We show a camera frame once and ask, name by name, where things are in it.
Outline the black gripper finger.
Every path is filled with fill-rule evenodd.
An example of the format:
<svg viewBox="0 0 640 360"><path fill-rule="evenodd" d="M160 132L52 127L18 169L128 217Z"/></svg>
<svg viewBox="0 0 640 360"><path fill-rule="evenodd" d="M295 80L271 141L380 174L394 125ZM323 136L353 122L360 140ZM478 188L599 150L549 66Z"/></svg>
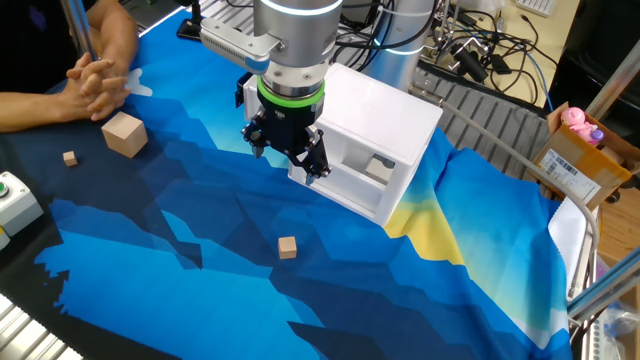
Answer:
<svg viewBox="0 0 640 360"><path fill-rule="evenodd" d="M324 146L324 132L315 125L306 127L305 131L306 137L298 136L294 139L288 157L295 167L305 171L305 184L310 186L315 180L327 177L331 168Z"/></svg>
<svg viewBox="0 0 640 360"><path fill-rule="evenodd" d="M242 129L243 139L251 145L252 153L255 158L260 158L264 153L264 147L267 145L262 135L261 123L264 120L263 113L256 113L249 123Z"/></svg>

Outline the person's right hand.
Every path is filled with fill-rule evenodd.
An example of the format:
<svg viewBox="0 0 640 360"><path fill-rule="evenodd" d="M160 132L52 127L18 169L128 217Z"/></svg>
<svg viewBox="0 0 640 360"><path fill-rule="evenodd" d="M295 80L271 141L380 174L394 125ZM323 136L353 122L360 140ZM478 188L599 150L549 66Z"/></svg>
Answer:
<svg viewBox="0 0 640 360"><path fill-rule="evenodd" d="M69 79L57 95L61 104L61 119L65 122L90 119L99 121L121 107L130 94L126 77L103 79L90 75L86 80Z"/></svg>

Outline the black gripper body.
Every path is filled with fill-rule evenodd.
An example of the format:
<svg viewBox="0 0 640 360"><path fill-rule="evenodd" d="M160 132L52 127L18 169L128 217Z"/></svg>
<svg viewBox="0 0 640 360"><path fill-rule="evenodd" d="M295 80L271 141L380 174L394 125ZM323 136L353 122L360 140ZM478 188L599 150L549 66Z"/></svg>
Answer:
<svg viewBox="0 0 640 360"><path fill-rule="evenodd" d="M258 146L299 155L318 142L314 123L323 111L324 99L303 107L283 106L266 98L261 98L260 103Z"/></svg>

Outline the person's left hand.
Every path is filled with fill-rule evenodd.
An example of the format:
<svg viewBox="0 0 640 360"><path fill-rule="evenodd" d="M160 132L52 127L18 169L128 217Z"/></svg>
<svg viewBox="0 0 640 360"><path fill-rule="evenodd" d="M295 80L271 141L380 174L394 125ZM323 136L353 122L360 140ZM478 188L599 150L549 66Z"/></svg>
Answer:
<svg viewBox="0 0 640 360"><path fill-rule="evenodd" d="M73 68L66 72L69 80L80 85L82 95L98 95L107 91L121 91L127 84L127 75L115 61L110 59L94 60L85 52Z"/></svg>

